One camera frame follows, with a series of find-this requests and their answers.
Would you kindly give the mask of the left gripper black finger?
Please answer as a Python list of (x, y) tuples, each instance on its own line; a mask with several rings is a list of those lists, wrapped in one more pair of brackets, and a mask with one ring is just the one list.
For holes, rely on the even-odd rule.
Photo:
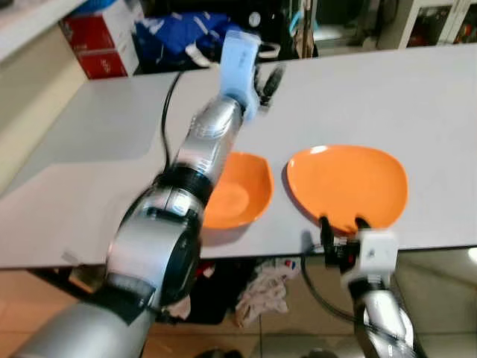
[(285, 65), (276, 65), (272, 69), (265, 82), (265, 98), (273, 98), (275, 92), (279, 89), (280, 83), (282, 83), (284, 72)]

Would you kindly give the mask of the orange plate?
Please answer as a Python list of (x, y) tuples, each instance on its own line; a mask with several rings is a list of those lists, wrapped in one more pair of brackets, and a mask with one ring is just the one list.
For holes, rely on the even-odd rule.
[(291, 198), (313, 219), (355, 230), (391, 227), (409, 200), (408, 174), (392, 154), (363, 145), (318, 145), (293, 154), (284, 168)]

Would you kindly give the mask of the beige cloth with printed patch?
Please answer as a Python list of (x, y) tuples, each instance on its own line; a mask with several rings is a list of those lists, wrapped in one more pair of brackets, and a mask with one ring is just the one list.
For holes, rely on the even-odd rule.
[(300, 272), (301, 260), (297, 258), (265, 259), (259, 263), (238, 298), (235, 323), (247, 327), (263, 313), (288, 313), (286, 283)]

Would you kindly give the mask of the orange bowl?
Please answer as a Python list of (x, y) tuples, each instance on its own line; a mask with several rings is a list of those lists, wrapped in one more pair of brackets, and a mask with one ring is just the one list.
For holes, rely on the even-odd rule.
[(252, 224), (271, 204), (275, 180), (265, 157), (233, 152), (205, 211), (202, 226), (225, 230)]

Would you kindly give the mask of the red and white cardboard box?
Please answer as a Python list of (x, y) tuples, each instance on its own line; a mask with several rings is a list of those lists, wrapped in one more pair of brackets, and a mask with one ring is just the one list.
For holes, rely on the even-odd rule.
[(142, 18), (141, 0), (86, 0), (59, 28), (86, 78), (95, 81), (134, 75), (134, 24)]

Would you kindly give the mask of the white glass door cabinet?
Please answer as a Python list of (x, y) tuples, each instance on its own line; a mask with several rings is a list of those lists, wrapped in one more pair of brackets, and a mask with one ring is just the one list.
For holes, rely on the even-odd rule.
[(477, 40), (477, 0), (399, 0), (397, 19), (381, 45), (413, 48)]

